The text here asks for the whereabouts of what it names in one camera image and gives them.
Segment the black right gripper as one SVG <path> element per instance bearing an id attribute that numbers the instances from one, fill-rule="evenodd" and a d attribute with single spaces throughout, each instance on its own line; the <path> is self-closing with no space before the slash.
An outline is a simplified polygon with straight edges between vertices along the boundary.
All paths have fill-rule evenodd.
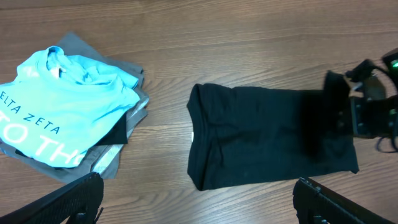
<path id="1" fill-rule="evenodd" d="M 352 96 L 350 99 L 353 134 L 361 138 L 392 139 L 397 135 L 397 95 L 387 96 L 377 71 L 397 87 L 397 72 L 385 70 L 369 59 L 345 73 L 353 84 L 352 90 L 363 94 L 362 97 Z"/>

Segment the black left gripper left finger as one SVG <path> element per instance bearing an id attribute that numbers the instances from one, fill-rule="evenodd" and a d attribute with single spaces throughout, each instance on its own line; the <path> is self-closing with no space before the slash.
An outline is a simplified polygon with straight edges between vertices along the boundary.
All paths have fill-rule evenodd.
<path id="1" fill-rule="evenodd" d="M 104 181 L 97 172 L 1 217 L 1 224 L 92 224 L 103 212 Z"/>

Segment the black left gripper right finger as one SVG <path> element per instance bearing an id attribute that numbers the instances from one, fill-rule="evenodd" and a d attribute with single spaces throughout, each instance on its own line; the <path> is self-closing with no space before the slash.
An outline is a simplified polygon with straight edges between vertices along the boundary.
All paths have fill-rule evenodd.
<path id="1" fill-rule="evenodd" d="M 299 178 L 293 206 L 300 224 L 394 224 L 310 178 Z"/>

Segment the black t-shirt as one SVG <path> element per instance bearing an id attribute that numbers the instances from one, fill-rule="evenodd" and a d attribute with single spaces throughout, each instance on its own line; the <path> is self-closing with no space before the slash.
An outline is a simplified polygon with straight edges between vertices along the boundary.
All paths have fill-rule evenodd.
<path id="1" fill-rule="evenodd" d="M 321 90 L 196 84 L 188 175 L 200 190 L 359 170 L 338 125 L 349 86 L 328 72 Z"/>

